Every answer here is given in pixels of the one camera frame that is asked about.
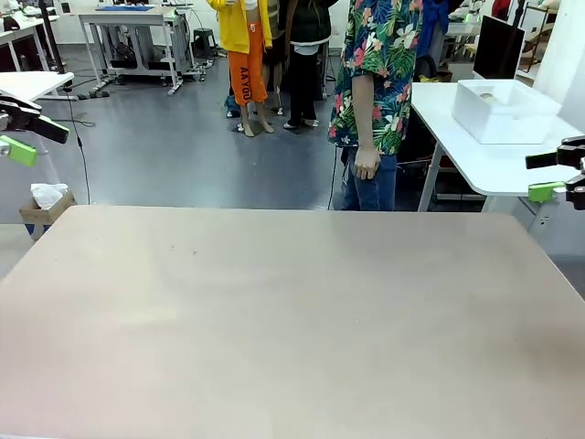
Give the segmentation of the person's right hand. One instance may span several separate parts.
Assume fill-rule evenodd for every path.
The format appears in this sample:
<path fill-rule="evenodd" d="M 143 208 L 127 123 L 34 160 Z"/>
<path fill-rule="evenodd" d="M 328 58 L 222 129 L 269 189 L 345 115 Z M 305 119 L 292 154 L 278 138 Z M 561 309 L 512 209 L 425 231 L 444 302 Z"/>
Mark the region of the person's right hand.
<path fill-rule="evenodd" d="M 359 146 L 356 150 L 355 174 L 362 180 L 375 177 L 380 163 L 379 152 L 374 147 Z"/>

